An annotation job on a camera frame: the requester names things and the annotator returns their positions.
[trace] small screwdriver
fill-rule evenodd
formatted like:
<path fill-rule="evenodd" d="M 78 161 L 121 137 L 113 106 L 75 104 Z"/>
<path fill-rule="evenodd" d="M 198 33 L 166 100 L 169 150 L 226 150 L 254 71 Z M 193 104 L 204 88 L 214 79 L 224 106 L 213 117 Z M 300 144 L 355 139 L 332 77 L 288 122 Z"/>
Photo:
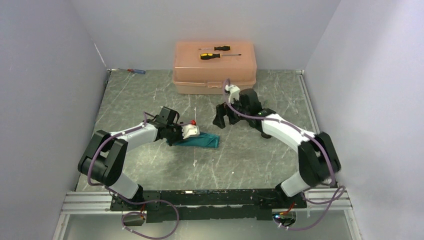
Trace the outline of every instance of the small screwdriver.
<path fill-rule="evenodd" d="M 123 69 L 123 68 L 118 68 L 119 70 L 125 70 L 128 71 L 130 73 L 136 73 L 136 74 L 146 74 L 145 70 L 140 70 L 140 69 Z"/>
<path fill-rule="evenodd" d="M 215 51 L 229 51 L 231 49 L 230 46 L 216 46 L 216 47 L 209 47 L 209 48 L 199 48 L 199 50 L 215 50 Z"/>
<path fill-rule="evenodd" d="M 221 53 L 202 53 L 200 54 L 201 60 L 209 60 L 209 59 L 219 59 L 221 57 L 227 57 L 227 56 L 241 56 L 241 54 L 225 54 L 222 55 Z"/>

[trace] toolbox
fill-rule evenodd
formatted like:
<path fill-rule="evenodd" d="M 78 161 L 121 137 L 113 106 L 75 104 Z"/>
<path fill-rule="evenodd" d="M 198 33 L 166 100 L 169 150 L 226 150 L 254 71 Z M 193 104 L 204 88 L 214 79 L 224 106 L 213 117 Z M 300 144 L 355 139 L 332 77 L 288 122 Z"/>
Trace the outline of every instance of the toolbox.
<path fill-rule="evenodd" d="M 227 50 L 216 47 L 229 46 Z M 210 53 L 221 55 L 201 59 Z M 230 79 L 241 90 L 256 83 L 256 58 L 254 46 L 245 41 L 177 42 L 172 79 L 180 94 L 222 94 L 223 82 Z"/>

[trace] marble table surface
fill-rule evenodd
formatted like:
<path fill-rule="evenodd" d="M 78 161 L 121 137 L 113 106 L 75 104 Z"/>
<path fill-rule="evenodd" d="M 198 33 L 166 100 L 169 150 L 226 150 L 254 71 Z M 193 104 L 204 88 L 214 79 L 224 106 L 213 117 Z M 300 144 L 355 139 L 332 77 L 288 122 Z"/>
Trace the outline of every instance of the marble table surface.
<path fill-rule="evenodd" d="M 264 108 L 313 131 L 306 97 L 294 70 L 258 70 L 253 87 Z M 146 74 L 113 71 L 98 111 L 94 131 L 116 132 L 143 121 L 143 111 L 161 106 L 178 111 L 180 120 L 196 120 L 201 132 L 220 136 L 219 148 L 168 146 L 159 140 L 126 154 L 123 172 L 145 190 L 274 188 L 298 168 L 296 152 L 276 138 L 265 139 L 246 121 L 220 129 L 212 124 L 221 95 L 178 94 L 171 70 Z M 77 191 L 100 191 L 81 175 Z"/>

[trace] white object in gripper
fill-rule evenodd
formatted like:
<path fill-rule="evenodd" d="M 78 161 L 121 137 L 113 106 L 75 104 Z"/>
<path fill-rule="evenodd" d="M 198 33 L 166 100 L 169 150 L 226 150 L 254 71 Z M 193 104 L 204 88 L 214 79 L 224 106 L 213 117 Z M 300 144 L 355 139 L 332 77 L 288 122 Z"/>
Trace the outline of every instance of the white object in gripper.
<path fill-rule="evenodd" d="M 193 124 L 182 126 L 182 139 L 187 139 L 189 137 L 194 137 L 199 135 L 200 135 L 199 126 L 193 125 Z"/>
<path fill-rule="evenodd" d="M 227 92 L 229 92 L 228 102 L 230 104 L 234 103 L 234 99 L 237 100 L 237 101 L 240 99 L 240 88 L 238 86 L 233 85 L 233 84 L 226 85 L 225 90 Z"/>

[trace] glass panel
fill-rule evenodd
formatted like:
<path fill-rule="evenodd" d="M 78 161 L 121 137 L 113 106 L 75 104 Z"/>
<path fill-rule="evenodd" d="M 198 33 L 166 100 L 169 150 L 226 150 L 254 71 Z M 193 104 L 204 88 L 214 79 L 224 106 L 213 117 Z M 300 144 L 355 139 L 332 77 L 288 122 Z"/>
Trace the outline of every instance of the glass panel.
<path fill-rule="evenodd" d="M 305 227 L 320 217 L 322 212 L 306 211 L 297 213 L 297 221 L 292 226 Z M 174 221 L 146 223 L 141 227 L 131 227 L 151 237 L 162 237 L 174 227 Z M 181 221 L 176 232 L 167 240 L 221 240 L 221 239 L 290 239 L 290 240 L 351 240 L 344 211 L 330 211 L 312 229 L 306 231 L 286 231 L 278 229 L 272 221 L 257 221 L 254 218 L 190 220 Z M 127 230 L 122 230 L 120 215 L 72 215 L 65 233 L 65 240 L 140 240 L 143 239 Z"/>

